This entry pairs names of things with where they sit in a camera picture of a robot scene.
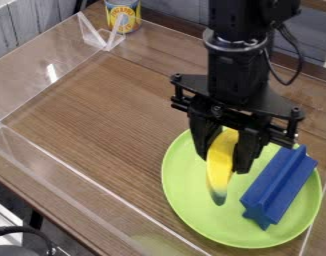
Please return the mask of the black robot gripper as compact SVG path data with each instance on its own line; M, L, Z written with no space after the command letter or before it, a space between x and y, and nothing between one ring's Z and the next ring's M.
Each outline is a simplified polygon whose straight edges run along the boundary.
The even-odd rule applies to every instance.
M253 160L268 143L291 148L304 112L269 86L260 89L247 103L229 103L209 95L207 76L173 74L170 105L186 113L193 146L201 159L223 128L239 131L233 149L233 171L247 174Z

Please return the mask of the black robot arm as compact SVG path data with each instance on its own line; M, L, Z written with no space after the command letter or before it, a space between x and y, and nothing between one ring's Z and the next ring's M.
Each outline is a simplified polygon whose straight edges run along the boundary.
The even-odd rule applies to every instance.
M277 77L271 65L273 34L299 46L284 25L299 13L300 0L208 0L207 73L170 76L170 105L186 113L197 155L207 157L216 136L224 128L233 129L229 162L239 174L249 172L267 144L293 146L304 118L268 85Z

